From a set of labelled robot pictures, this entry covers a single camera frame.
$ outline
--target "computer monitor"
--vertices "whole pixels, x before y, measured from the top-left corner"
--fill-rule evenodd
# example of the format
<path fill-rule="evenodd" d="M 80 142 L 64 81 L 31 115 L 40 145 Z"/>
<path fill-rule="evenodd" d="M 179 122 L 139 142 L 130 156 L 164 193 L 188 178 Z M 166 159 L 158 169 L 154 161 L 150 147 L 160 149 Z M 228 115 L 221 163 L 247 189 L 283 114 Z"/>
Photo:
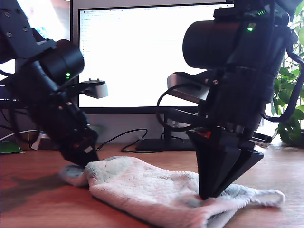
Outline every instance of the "computer monitor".
<path fill-rule="evenodd" d="M 183 58 L 182 43 L 195 21 L 213 20 L 214 9 L 233 4 L 178 4 L 78 10 L 78 44 L 85 58 L 79 81 L 101 79 L 109 96 L 80 94 L 89 114 L 154 113 L 174 72 L 198 74 Z M 197 104 L 170 95 L 161 106 L 195 112 Z"/>

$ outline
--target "black cylinder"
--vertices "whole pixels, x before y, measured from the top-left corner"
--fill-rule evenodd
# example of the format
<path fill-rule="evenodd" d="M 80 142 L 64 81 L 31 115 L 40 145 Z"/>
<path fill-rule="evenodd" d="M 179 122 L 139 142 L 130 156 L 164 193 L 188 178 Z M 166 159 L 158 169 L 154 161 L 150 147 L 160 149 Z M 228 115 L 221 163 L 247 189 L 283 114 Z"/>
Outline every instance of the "black cylinder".
<path fill-rule="evenodd" d="M 58 85 L 77 76 L 85 67 L 79 48 L 65 39 L 59 40 L 57 48 L 44 56 L 40 64 L 46 74 Z"/>
<path fill-rule="evenodd" d="M 187 64 L 208 70 L 223 67 L 233 51 L 239 27 L 238 22 L 194 22 L 183 41 L 183 54 Z"/>

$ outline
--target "monitor base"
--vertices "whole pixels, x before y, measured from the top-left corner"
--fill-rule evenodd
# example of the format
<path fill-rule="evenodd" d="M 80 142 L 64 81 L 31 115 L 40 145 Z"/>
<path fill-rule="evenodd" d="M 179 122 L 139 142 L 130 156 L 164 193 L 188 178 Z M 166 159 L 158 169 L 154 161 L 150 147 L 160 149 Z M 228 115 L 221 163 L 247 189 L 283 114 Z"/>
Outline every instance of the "monitor base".
<path fill-rule="evenodd" d="M 190 139 L 144 139 L 135 148 L 137 151 L 195 151 Z"/>

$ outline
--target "cloth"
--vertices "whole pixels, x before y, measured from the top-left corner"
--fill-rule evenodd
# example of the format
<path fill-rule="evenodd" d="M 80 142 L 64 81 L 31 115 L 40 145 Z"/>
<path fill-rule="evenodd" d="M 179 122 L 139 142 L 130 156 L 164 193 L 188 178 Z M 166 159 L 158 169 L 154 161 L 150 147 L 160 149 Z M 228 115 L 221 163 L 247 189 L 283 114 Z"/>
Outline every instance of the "cloth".
<path fill-rule="evenodd" d="M 59 174 L 73 186 L 89 185 L 91 194 L 103 202 L 163 228 L 221 228 L 248 204 L 278 207 L 285 200 L 277 190 L 236 184 L 217 198 L 202 200 L 197 173 L 164 170 L 134 157 L 90 162 L 84 170 L 68 165 Z M 258 199 L 268 194 L 278 199 Z"/>

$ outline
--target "houseplant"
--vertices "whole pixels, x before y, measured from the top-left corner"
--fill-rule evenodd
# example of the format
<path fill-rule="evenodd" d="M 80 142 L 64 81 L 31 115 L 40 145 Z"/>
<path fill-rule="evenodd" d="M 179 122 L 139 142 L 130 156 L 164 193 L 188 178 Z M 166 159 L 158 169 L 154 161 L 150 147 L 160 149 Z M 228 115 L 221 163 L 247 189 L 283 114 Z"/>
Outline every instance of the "houseplant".
<path fill-rule="evenodd" d="M 304 1 L 297 7 L 295 18 L 290 26 L 299 35 L 299 44 L 294 45 L 294 52 L 304 56 Z M 286 56 L 274 83 L 274 96 L 271 102 L 273 115 L 281 115 L 286 109 L 290 95 L 300 75 L 301 66 Z M 275 131 L 283 142 L 291 146 L 304 147 L 304 137 L 301 130 L 301 121 L 304 120 L 304 86 L 300 93 L 296 110 L 292 117 L 279 123 Z"/>

